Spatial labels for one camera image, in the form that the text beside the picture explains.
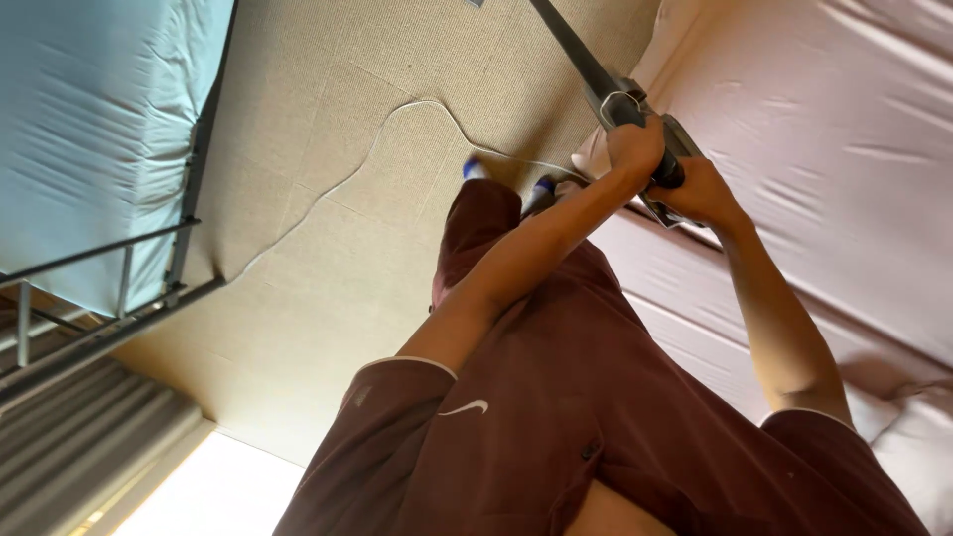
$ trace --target nike logo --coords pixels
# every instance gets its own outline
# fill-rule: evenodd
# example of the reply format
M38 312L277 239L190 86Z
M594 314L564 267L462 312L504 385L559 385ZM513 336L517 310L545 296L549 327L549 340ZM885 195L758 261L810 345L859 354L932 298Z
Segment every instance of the nike logo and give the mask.
M473 401L473 402L470 402L470 403L468 403L467 405L465 405L465 406L463 406L463 407L460 407L460 408L458 408L458 409L455 409L455 410L453 410L453 411L448 411L447 413L437 413L437 415L440 415L440 416L444 416L444 417L445 417L445 416L447 416L447 415L453 415L453 414L455 414L455 413L459 413L459 412L461 412L461 411L466 411L466 410L472 409L472 408L474 408L474 407L478 407L478 408L480 408L480 409L483 410L483 413L486 413L486 410L487 410L487 408L490 407L490 404L486 403L486 401Z

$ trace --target beige carpet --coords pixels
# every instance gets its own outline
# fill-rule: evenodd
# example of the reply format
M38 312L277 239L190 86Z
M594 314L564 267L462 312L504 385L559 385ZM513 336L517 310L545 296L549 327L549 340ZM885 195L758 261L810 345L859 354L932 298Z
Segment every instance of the beige carpet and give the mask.
M555 2L614 72L659 0ZM597 125L525 0L241 0L188 279L229 278L347 176L378 125L445 101L477 143L569 165ZM364 170L236 284L117 352L243 442L306 464L362 364L427 316L443 218L470 149L440 110L396 115ZM500 163L521 191L541 169Z

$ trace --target man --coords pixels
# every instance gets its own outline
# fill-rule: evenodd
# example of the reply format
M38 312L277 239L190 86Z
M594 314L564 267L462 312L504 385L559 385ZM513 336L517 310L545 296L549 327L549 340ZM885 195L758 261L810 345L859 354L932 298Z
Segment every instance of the man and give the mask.
M357 372L276 535L925 534L704 158L648 193L718 235L776 413L755 426L653 343L586 237L649 184L660 122L608 140L609 174L522 224L465 170L432 315Z

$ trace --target hand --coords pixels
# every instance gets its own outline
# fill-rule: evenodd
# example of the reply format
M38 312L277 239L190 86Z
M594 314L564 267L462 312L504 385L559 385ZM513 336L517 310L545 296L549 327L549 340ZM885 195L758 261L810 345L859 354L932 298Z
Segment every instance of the hand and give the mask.
M606 140L612 169L625 170L633 180L641 182L639 191L644 190L665 152L661 119L657 115L649 115L645 119L644 129L635 125L616 127L609 131Z
M646 195L682 216L704 223L716 233L749 222L711 160L702 156L679 158L685 183L671 190L653 186Z

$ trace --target person's left hand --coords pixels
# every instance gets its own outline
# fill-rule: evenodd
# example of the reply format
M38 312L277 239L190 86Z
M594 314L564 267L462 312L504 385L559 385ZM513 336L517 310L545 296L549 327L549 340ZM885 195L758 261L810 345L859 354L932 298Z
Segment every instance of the person's left hand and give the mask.
M645 118L645 128L622 125L609 131L609 160L613 170L625 170L633 180L644 181L639 191L648 185L649 177L661 162L665 152L661 119L655 114Z

